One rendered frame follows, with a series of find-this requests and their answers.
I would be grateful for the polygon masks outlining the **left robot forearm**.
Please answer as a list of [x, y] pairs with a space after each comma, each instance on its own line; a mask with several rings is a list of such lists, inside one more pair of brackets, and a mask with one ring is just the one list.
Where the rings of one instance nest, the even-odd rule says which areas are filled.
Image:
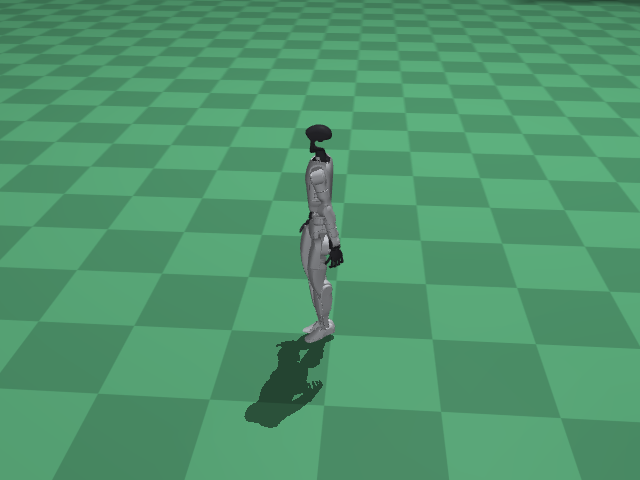
[[325, 216], [325, 218], [323, 219], [323, 222], [325, 224], [325, 228], [326, 228], [326, 235], [329, 238], [329, 240], [332, 241], [332, 246], [336, 247], [340, 245], [340, 240], [339, 240], [339, 232], [337, 231], [337, 226], [336, 226], [336, 216], [335, 213], [333, 211], [333, 209], [330, 206], [326, 206], [323, 209], [323, 214]]

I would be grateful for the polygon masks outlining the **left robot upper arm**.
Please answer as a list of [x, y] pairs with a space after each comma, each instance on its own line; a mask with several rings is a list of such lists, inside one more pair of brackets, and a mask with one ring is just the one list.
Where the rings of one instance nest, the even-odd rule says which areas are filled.
[[317, 197], [321, 202], [321, 205], [318, 205], [317, 213], [319, 216], [325, 217], [323, 214], [323, 209], [326, 206], [330, 206], [332, 208], [332, 204], [331, 204], [328, 187], [326, 184], [326, 174], [324, 170], [322, 170], [321, 166], [311, 169], [310, 180], [312, 185], [315, 188]]

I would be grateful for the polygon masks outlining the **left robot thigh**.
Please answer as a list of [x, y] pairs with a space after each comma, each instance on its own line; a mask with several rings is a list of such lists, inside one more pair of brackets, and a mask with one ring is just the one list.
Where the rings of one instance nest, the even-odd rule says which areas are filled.
[[331, 285], [325, 279], [327, 270], [327, 264], [325, 265], [327, 258], [325, 255], [328, 255], [330, 251], [329, 239], [326, 233], [319, 233], [318, 238], [312, 241], [307, 263], [310, 283], [319, 296], [324, 285]]

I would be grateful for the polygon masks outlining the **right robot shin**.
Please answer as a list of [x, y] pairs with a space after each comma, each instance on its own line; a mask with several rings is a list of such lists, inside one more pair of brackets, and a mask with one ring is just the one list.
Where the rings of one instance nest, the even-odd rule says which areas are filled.
[[[311, 293], [312, 302], [313, 302], [313, 305], [314, 305], [314, 307], [315, 307], [315, 304], [314, 304], [314, 297], [313, 297], [313, 287], [312, 287], [312, 285], [311, 285], [311, 283], [310, 283], [309, 279], [308, 279], [308, 282], [309, 282], [309, 288], [310, 288], [310, 293]], [[316, 310], [316, 309], [315, 309], [315, 310]], [[317, 314], [317, 312], [316, 312], [316, 314]], [[319, 322], [319, 321], [318, 321], [318, 322]], [[319, 324], [319, 323], [318, 323], [318, 324]]]

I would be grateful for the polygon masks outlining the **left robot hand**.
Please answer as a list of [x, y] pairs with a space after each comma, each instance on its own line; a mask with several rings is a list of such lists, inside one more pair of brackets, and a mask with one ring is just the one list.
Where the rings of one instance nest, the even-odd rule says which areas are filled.
[[[331, 266], [329, 266], [329, 268], [332, 268], [332, 267], [335, 268], [335, 267], [339, 266], [340, 263], [343, 263], [343, 257], [342, 257], [343, 254], [342, 254], [342, 251], [339, 249], [340, 245], [336, 246], [336, 247], [333, 247], [331, 240], [329, 240], [329, 248], [331, 249], [331, 251], [329, 253], [330, 256], [327, 259], [327, 261], [325, 262], [325, 265], [328, 264], [328, 262], [331, 259]], [[341, 259], [341, 261], [340, 261], [340, 259]], [[337, 261], [338, 261], [338, 263], [337, 263]]]

